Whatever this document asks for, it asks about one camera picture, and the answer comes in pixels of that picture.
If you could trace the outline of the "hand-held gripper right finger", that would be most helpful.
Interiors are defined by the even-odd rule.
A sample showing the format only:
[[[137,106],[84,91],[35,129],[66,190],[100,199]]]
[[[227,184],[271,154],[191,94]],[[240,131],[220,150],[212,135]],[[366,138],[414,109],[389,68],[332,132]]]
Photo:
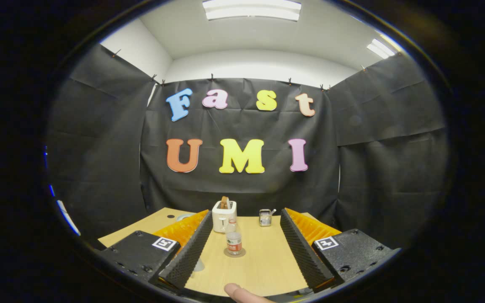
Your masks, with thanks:
[[[280,226],[308,288],[314,293],[354,282],[401,251],[360,229],[341,232],[289,208],[282,209]]]

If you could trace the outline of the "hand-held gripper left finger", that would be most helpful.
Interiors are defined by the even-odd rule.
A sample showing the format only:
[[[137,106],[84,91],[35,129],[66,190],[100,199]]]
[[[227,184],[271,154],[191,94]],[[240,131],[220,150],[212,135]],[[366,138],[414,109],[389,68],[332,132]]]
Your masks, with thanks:
[[[141,284],[179,293],[194,272],[212,228],[212,214],[204,210],[153,234],[133,231],[99,255]]]

